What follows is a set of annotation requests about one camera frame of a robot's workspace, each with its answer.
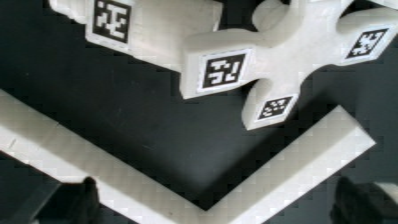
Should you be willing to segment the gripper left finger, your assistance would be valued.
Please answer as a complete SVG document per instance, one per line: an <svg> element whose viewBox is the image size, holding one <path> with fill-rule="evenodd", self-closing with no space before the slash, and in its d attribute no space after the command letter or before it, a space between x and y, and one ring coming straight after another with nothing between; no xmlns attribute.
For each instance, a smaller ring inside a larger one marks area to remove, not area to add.
<svg viewBox="0 0 398 224"><path fill-rule="evenodd" d="M15 208L0 216L0 224L95 224L99 193L95 181L46 181Z"/></svg>

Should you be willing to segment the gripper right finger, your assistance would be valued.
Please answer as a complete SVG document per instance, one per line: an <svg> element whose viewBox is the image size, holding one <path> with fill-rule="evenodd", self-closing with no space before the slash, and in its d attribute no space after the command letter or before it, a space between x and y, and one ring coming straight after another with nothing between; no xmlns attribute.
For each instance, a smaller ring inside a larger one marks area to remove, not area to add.
<svg viewBox="0 0 398 224"><path fill-rule="evenodd" d="M341 177L330 210L332 224L398 224L398 184L355 184Z"/></svg>

